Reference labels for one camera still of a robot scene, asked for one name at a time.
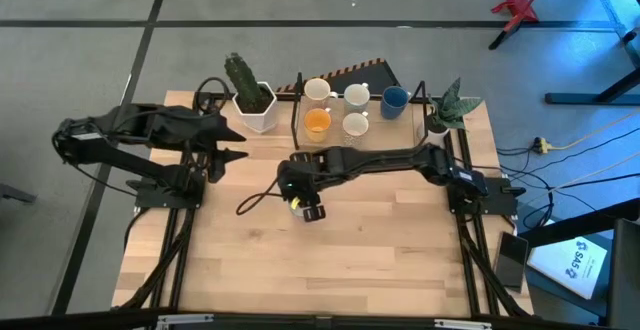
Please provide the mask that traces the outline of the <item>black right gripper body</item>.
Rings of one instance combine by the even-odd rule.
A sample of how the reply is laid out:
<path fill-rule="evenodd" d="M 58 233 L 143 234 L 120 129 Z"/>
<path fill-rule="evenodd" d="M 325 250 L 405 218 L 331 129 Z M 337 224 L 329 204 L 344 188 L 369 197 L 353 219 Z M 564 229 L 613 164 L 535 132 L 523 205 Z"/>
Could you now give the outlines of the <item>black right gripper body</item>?
<path fill-rule="evenodd" d="M 277 168 L 277 184 L 281 196 L 289 203 L 300 200 L 304 209 L 303 220 L 307 223 L 322 220 L 326 217 L 321 204 L 319 190 L 313 182 L 313 175 L 308 172 L 309 166 L 295 161 L 282 161 Z"/>

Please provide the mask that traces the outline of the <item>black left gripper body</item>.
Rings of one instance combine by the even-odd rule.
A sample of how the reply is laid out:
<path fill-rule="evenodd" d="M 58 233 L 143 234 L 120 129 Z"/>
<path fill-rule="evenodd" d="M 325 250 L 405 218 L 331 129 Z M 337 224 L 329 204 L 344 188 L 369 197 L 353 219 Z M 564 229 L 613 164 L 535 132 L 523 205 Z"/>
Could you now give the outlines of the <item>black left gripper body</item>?
<path fill-rule="evenodd" d="M 226 131 L 226 118 L 216 115 L 200 121 L 192 141 L 192 150 L 202 156 L 199 163 L 206 170 L 210 183 L 217 183 L 225 174 L 226 152 L 218 147 L 218 141 Z"/>

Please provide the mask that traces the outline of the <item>orange coffee mug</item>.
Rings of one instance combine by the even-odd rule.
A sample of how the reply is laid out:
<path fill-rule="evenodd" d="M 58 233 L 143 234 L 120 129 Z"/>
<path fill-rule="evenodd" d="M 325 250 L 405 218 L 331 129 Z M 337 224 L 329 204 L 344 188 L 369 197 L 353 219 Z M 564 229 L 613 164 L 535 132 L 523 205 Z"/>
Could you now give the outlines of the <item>orange coffee mug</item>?
<path fill-rule="evenodd" d="M 330 112 L 315 108 L 309 110 L 304 116 L 304 130 L 308 139 L 312 142 L 323 142 L 332 124 Z"/>

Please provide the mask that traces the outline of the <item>cream coffee mug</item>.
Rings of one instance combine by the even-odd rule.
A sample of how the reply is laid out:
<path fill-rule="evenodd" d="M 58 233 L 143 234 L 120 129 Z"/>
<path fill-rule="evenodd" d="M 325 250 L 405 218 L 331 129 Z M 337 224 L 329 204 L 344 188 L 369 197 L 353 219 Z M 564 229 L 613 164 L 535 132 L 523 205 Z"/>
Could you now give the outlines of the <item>cream coffee mug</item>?
<path fill-rule="evenodd" d="M 363 113 L 350 113 L 342 122 L 343 141 L 346 146 L 357 146 L 369 130 L 369 120 Z"/>
<path fill-rule="evenodd" d="M 339 97 L 322 78 L 309 79 L 304 85 L 304 95 L 311 108 L 326 108 L 330 99 Z"/>

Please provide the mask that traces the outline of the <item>blue coffee mug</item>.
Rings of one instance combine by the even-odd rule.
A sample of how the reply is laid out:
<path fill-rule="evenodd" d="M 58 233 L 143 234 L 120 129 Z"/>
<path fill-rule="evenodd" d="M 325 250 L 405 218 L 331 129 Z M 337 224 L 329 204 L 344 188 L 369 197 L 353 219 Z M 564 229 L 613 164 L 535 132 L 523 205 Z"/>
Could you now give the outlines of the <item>blue coffee mug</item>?
<path fill-rule="evenodd" d="M 409 103 L 410 93 L 402 87 L 391 86 L 382 93 L 380 112 L 387 120 L 396 119 Z"/>

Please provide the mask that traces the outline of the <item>white hexagonal plant pot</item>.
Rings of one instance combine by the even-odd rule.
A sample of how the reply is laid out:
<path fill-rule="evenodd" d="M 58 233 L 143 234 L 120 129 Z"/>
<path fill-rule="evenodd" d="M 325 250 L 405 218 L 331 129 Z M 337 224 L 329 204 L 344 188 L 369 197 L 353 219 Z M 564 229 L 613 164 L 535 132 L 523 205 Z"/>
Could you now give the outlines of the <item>white hexagonal plant pot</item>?
<path fill-rule="evenodd" d="M 241 117 L 245 126 L 256 133 L 263 134 L 270 131 L 277 125 L 278 121 L 278 101 L 275 92 L 271 86 L 264 81 L 259 81 L 258 86 L 261 90 L 268 92 L 272 99 L 266 109 L 261 113 L 245 113 L 241 110 L 238 102 L 238 94 L 232 98 L 235 109 Z"/>

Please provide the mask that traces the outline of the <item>green cactus plant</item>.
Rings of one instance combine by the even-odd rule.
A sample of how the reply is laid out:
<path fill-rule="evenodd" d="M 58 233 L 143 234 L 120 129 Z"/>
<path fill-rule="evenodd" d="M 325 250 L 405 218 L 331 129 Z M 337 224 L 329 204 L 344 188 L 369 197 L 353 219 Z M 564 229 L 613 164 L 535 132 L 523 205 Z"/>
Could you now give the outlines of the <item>green cactus plant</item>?
<path fill-rule="evenodd" d="M 273 100 L 268 90 L 260 87 L 251 68 L 236 52 L 225 58 L 224 68 L 236 89 L 236 102 L 243 113 L 263 113 Z"/>

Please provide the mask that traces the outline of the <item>green snake plant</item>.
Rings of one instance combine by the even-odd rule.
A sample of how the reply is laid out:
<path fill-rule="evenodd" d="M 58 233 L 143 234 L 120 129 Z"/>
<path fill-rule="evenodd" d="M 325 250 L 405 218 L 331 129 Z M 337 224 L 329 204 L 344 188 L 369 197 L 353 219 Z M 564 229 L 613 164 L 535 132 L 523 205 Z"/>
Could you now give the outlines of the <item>green snake plant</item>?
<path fill-rule="evenodd" d="M 428 96 L 428 102 L 434 109 L 432 118 L 436 126 L 466 129 L 463 117 L 475 110 L 483 100 L 478 97 L 461 98 L 460 88 L 461 78 L 458 77 L 441 97 Z"/>

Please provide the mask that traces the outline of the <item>dark metal leg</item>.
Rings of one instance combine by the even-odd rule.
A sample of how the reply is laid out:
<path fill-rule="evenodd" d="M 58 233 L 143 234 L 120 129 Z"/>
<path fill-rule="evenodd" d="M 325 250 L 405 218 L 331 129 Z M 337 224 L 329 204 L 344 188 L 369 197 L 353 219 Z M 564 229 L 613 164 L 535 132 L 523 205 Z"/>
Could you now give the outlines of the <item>dark metal leg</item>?
<path fill-rule="evenodd" d="M 32 204 L 36 200 L 35 195 L 2 183 L 0 183 L 0 198 L 12 199 L 27 204 Z"/>

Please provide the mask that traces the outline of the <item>black smartphone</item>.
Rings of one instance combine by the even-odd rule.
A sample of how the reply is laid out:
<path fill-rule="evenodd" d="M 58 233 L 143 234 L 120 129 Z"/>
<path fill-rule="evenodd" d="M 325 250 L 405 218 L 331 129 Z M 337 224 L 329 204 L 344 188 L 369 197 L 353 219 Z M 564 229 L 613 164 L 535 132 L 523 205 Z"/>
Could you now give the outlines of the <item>black smartphone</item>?
<path fill-rule="evenodd" d="M 525 239 L 511 233 L 501 233 L 494 273 L 506 289 L 522 292 L 528 251 Z"/>

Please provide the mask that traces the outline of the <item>black front crossbar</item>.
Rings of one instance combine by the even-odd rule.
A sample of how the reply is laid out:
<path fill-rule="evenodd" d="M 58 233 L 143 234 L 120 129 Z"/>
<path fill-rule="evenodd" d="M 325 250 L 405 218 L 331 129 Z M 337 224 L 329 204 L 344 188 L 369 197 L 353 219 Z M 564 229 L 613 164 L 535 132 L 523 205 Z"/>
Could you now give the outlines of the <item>black front crossbar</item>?
<path fill-rule="evenodd" d="M 0 320 L 0 330 L 133 330 L 155 328 L 157 319 L 173 313 L 169 308 L 120 309 L 104 312 L 49 315 Z M 240 313 L 213 314 L 207 328 L 236 327 L 245 330 L 444 330 L 434 327 L 435 319 L 459 319 L 492 324 L 493 330 L 624 330 L 611 327 L 561 323 L 539 317 L 478 315 L 471 318 L 381 317 L 333 315 L 282 315 Z"/>

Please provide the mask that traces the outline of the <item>red and black floor stand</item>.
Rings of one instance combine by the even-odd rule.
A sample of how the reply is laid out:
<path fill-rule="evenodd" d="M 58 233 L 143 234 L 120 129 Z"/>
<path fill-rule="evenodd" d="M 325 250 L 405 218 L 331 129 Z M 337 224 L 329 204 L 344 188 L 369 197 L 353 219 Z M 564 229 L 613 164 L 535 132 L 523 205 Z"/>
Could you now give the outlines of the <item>red and black floor stand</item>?
<path fill-rule="evenodd" d="M 539 22 L 539 18 L 533 9 L 535 0 L 504 0 L 491 9 L 492 13 L 501 12 L 506 8 L 511 13 L 511 19 L 502 28 L 495 40 L 489 46 L 489 50 L 496 50 L 510 35 L 517 32 L 523 23 Z"/>

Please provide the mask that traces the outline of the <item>black desk beam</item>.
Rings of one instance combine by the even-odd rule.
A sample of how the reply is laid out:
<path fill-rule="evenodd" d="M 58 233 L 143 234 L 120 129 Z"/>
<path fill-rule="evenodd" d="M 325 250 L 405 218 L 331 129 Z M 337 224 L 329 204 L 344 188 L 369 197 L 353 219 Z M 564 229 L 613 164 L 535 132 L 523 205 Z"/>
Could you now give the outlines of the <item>black desk beam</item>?
<path fill-rule="evenodd" d="M 580 236 L 612 230 L 618 220 L 636 221 L 640 218 L 640 198 L 565 219 L 521 233 L 530 248 L 563 242 Z"/>

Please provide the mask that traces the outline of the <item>white printed box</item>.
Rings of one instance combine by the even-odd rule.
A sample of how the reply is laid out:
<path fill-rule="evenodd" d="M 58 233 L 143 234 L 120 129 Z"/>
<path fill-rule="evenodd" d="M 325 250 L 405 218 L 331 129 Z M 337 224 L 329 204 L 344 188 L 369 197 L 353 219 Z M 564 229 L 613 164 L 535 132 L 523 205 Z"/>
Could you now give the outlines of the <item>white printed box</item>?
<path fill-rule="evenodd" d="M 585 300 L 593 296 L 608 251 L 584 238 L 536 247 L 527 265 Z"/>

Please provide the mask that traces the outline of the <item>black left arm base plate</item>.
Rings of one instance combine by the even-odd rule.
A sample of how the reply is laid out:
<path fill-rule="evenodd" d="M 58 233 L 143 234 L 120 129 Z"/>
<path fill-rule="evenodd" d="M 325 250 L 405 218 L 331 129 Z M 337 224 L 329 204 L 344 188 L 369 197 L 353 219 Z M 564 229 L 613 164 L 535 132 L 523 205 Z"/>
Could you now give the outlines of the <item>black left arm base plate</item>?
<path fill-rule="evenodd" d="M 185 192 L 172 190 L 151 178 L 127 180 L 126 184 L 135 191 L 135 205 L 140 208 L 198 208 L 203 199 L 205 178 L 202 173 L 190 174 Z"/>

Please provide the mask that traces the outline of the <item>wooden shelf with black frame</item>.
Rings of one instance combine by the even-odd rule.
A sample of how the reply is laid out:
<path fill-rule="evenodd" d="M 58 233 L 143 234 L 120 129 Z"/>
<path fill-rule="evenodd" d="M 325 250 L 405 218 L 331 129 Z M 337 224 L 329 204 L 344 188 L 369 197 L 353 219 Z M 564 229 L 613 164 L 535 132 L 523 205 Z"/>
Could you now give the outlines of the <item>wooden shelf with black frame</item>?
<path fill-rule="evenodd" d="M 325 109 L 330 112 L 332 124 L 323 142 L 312 142 L 304 130 L 305 114 L 311 108 L 304 95 L 304 85 L 308 80 L 298 80 L 294 86 L 293 112 L 291 116 L 291 131 L 294 147 L 298 151 L 313 152 L 331 146 L 346 146 L 343 141 L 344 132 L 342 122 L 346 115 L 344 109 L 344 95 L 330 99 Z M 370 100 L 364 112 L 369 120 L 369 130 L 363 140 L 353 146 L 359 150 L 391 150 L 411 148 L 420 143 L 416 137 L 416 127 L 419 121 L 427 115 L 425 84 L 421 82 L 416 90 L 410 92 L 410 100 L 402 114 L 396 119 L 387 120 L 381 116 L 381 95 L 370 94 Z"/>

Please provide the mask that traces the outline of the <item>black aluminium table frame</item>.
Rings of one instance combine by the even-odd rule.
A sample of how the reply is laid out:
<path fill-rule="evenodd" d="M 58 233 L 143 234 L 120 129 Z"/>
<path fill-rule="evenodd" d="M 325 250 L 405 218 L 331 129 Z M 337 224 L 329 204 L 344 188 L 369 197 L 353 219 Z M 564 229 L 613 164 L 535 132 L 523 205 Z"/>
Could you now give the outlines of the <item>black aluminium table frame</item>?
<path fill-rule="evenodd" d="M 470 313 L 456 222 L 446 191 L 416 172 L 364 175 L 321 194 L 326 217 L 307 223 L 277 196 L 240 216 L 302 144 L 291 102 L 271 131 L 248 130 L 244 158 L 207 187 L 186 256 L 166 275 L 161 304 L 181 311 L 466 317 Z"/>

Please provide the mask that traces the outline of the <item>silver metal bracket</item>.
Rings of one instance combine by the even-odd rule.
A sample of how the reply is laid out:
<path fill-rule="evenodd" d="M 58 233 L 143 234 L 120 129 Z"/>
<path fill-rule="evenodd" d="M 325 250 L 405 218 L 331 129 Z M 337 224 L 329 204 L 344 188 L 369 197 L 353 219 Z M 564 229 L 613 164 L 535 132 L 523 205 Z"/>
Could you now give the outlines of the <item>silver metal bracket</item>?
<path fill-rule="evenodd" d="M 212 322 L 213 314 L 172 314 L 162 315 L 157 319 L 154 330 L 172 330 L 178 325 L 193 325 Z"/>
<path fill-rule="evenodd" d="M 435 319 L 434 327 L 444 330 L 493 330 L 491 323 L 459 319 Z"/>

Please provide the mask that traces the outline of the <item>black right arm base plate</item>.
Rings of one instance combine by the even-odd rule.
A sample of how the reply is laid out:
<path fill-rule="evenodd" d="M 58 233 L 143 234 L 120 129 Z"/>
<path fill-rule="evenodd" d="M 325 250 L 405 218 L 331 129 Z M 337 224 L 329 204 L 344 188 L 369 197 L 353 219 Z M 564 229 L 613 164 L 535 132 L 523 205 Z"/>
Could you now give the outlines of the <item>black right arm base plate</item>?
<path fill-rule="evenodd" d="M 462 215 L 515 215 L 517 198 L 526 192 L 503 177 L 485 177 L 480 172 L 463 175 L 446 186 L 449 209 Z"/>

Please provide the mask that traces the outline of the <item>metal desk frame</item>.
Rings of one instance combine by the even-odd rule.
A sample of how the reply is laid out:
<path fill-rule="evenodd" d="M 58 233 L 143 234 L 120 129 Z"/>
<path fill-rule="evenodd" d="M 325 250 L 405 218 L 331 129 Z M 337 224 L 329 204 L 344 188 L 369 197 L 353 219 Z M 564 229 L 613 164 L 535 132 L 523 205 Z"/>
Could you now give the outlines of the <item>metal desk frame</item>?
<path fill-rule="evenodd" d="M 640 107 L 640 3 L 637 0 L 601 0 L 634 69 L 599 93 L 551 92 L 548 105 L 594 105 Z"/>

